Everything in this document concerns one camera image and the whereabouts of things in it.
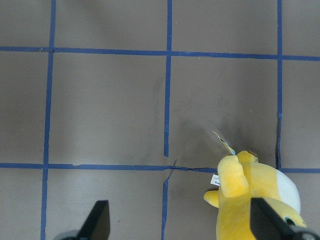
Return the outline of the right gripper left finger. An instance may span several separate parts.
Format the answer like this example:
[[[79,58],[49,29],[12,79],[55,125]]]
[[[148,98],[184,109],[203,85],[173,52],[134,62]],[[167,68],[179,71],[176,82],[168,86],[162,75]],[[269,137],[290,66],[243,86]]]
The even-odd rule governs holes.
[[[58,234],[55,240],[108,240],[111,233],[110,206],[108,200],[95,202],[79,230]]]

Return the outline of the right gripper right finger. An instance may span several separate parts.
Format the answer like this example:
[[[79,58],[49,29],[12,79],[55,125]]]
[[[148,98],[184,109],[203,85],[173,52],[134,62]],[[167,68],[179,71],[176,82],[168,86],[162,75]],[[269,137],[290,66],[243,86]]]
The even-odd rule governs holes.
[[[289,225],[263,198],[250,201],[250,230],[257,240],[318,240],[312,229]]]

